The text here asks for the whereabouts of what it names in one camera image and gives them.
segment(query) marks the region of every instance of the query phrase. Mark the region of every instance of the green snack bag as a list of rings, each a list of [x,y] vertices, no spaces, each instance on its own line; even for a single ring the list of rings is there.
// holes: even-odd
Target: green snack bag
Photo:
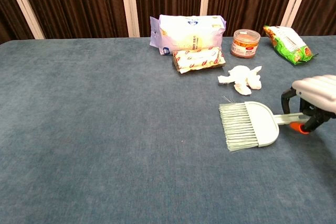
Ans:
[[[312,52],[301,37],[290,27],[264,26],[274,49],[293,64],[311,60]]]

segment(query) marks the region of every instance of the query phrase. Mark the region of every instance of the food packaging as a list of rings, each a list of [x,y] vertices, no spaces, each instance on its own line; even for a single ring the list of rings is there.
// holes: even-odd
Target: food packaging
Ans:
[[[264,31],[271,39],[275,51],[293,64],[304,63],[313,58],[309,47],[292,28],[264,26]]]
[[[233,35],[231,54],[241,58],[252,58],[257,51],[260,34],[249,29],[236,30]]]
[[[175,51],[173,62],[180,73],[203,68],[215,68],[225,64],[223,53],[219,47]]]
[[[221,16],[167,16],[150,17],[151,42],[162,55],[174,51],[219,47],[225,31]]]

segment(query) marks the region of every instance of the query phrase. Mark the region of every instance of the white brush head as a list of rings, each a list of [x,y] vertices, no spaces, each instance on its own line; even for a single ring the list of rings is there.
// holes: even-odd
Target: white brush head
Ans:
[[[230,151],[267,146],[279,135],[271,110],[259,102],[220,104],[219,111]]]

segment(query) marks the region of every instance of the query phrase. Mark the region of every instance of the round container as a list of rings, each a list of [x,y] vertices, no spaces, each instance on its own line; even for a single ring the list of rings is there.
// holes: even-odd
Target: round container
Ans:
[[[249,29],[236,30],[233,35],[231,54],[236,57],[252,58],[257,51],[260,34]]]

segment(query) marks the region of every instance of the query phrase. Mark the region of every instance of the white snack bag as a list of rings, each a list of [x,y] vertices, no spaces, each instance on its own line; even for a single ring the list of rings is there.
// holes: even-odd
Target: white snack bag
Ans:
[[[221,48],[226,21],[221,16],[167,16],[150,17],[151,42],[161,55],[174,51]]]

